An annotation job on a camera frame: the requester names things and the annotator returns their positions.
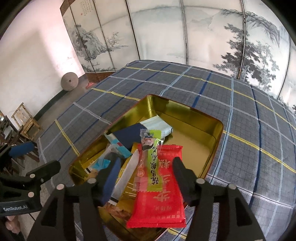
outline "clear plastic wrapper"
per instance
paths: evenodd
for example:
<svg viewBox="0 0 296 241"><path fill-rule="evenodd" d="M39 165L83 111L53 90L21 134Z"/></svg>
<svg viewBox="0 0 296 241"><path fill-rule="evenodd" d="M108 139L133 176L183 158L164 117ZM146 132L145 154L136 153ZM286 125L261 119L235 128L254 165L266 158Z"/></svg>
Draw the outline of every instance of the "clear plastic wrapper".
<svg viewBox="0 0 296 241"><path fill-rule="evenodd" d="M159 175L158 146L162 144L160 130L141 129L141 154L133 183L135 191L162 191L163 179Z"/></svg>
<svg viewBox="0 0 296 241"><path fill-rule="evenodd" d="M122 160L124 159L124 156L118 150L118 145L110 144L104 153L93 164L91 164L88 169L91 172L99 172L100 170L107 168L111 162L110 158L108 157L110 153L116 153Z"/></svg>

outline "table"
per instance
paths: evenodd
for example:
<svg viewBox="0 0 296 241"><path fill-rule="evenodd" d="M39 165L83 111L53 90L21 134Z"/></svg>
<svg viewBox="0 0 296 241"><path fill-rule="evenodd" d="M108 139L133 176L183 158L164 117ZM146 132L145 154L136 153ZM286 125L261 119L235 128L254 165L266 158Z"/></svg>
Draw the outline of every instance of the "table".
<svg viewBox="0 0 296 241"><path fill-rule="evenodd" d="M141 60L127 64L74 102L38 139L40 160L56 159L61 172L47 183L72 185L70 164L118 117L148 94L199 109L219 120L224 132L206 177L234 183L250 204L267 240L277 240L291 219L296 184L296 118L273 97L248 83L206 69ZM186 208L191 222L193 209ZM81 238L79 220L77 236ZM217 232L214 207L211 239ZM169 229L160 240L184 238ZM116 237L109 232L109 240Z"/></svg>

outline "red snack package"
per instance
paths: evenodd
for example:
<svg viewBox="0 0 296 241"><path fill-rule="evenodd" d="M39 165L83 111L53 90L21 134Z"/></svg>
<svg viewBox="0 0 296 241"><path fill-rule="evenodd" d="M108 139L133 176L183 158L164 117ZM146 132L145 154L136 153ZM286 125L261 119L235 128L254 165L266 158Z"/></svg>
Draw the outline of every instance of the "red snack package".
<svg viewBox="0 0 296 241"><path fill-rule="evenodd" d="M186 226L183 198L173 174L173 159L182 159L182 146L162 145L158 151L159 174L163 178L162 192L137 193L134 211L127 228L183 228Z"/></svg>

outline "black clamp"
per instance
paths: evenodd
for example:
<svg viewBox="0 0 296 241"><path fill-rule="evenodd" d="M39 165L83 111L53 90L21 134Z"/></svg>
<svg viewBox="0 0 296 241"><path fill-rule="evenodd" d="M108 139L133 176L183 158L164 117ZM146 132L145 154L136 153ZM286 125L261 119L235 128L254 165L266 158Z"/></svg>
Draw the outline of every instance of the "black clamp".
<svg viewBox="0 0 296 241"><path fill-rule="evenodd" d="M9 156L11 147L12 146L7 143L0 145L0 171L3 171L4 167L6 167L11 160Z"/></svg>
<svg viewBox="0 0 296 241"><path fill-rule="evenodd" d="M211 185L186 169L178 157L173 160L173 171L184 201L195 206L187 241L209 240L213 204L217 202L220 203L217 241L266 241L254 214L234 184Z"/></svg>
<svg viewBox="0 0 296 241"><path fill-rule="evenodd" d="M51 161L21 176L0 174L0 217L40 211L41 185L61 169L58 161Z"/></svg>
<svg viewBox="0 0 296 241"><path fill-rule="evenodd" d="M96 178L82 185L57 185L38 215L28 241L76 241L73 203L79 203L84 240L107 241L97 207L109 201L120 168L120 158L116 157Z"/></svg>

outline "dark wall baseboard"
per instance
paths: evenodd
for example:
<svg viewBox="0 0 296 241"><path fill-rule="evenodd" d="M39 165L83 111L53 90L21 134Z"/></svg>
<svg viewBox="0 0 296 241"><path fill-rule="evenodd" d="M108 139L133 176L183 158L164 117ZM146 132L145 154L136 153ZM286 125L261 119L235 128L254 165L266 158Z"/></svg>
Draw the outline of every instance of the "dark wall baseboard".
<svg viewBox="0 0 296 241"><path fill-rule="evenodd" d="M49 110L50 107L52 107L59 99L61 99L68 91L62 90L59 93L57 93L50 101L48 101L45 106L41 108L40 111L34 116L35 120L39 120L41 116L44 115L46 111Z"/></svg>

